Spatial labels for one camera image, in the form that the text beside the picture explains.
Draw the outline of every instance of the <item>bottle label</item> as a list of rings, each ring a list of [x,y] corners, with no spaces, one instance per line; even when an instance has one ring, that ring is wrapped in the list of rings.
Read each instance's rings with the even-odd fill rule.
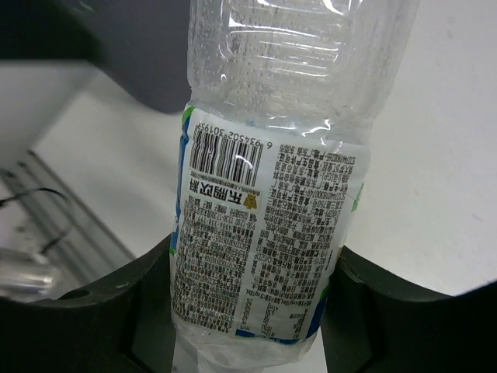
[[[318,331],[370,155],[305,135],[186,110],[171,246],[184,322],[285,344]]]

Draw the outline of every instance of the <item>clear plastic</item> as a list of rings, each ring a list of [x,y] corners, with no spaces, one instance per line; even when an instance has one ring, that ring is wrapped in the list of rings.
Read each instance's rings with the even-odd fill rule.
[[[279,134],[368,146],[419,0],[192,0],[192,105]],[[299,361],[284,346],[232,339],[175,317],[180,340],[223,369]]]
[[[60,279],[46,257],[0,247],[0,296],[34,302],[46,298]]]

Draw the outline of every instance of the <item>wire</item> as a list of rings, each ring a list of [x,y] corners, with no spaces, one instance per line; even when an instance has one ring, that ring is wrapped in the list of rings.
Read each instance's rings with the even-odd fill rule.
[[[11,197],[4,198],[0,200],[0,209],[4,208],[9,202],[13,202],[14,200],[20,200],[21,198],[30,196],[33,193],[36,192],[46,192],[46,193],[52,193],[55,194],[56,196],[59,196],[61,199],[64,200],[67,206],[67,211],[68,211],[68,222],[64,229],[59,233],[57,237],[54,239],[50,240],[47,242],[41,249],[40,253],[43,255],[46,255],[48,253],[48,250],[56,246],[62,239],[67,237],[69,232],[71,232],[72,227],[74,226],[74,206],[72,204],[72,201],[63,193],[59,192],[58,190],[51,189],[51,188],[35,188],[35,189],[29,189],[25,190],[23,192],[17,193]]]

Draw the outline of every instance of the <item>clear plastic bottle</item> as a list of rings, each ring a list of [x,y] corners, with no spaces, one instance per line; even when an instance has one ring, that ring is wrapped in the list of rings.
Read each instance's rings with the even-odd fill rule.
[[[173,317],[212,371],[310,348],[418,4],[192,0]]]

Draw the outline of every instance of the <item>blue label stripe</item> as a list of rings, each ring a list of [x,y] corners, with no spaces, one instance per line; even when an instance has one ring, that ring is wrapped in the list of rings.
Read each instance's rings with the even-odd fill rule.
[[[178,245],[178,236],[179,236],[179,217],[181,216],[181,184],[182,184],[182,175],[183,175],[183,164],[185,162],[185,150],[186,150],[186,145],[188,144],[189,137],[188,137],[188,128],[189,128],[189,121],[190,118],[192,117],[192,113],[195,110],[194,106],[190,106],[188,109],[185,110],[185,113],[183,114],[182,118],[182,134],[181,134],[181,139],[179,140],[179,175],[178,175],[178,190],[176,192],[177,198],[176,198],[176,231],[172,233],[171,237],[171,249],[170,253],[172,255],[176,254],[176,247]]]
[[[316,307],[314,315],[312,316],[311,325],[309,326],[308,334],[305,338],[310,338],[319,330],[319,326],[321,326],[321,319],[325,314],[326,304],[328,303],[328,295],[326,295]]]

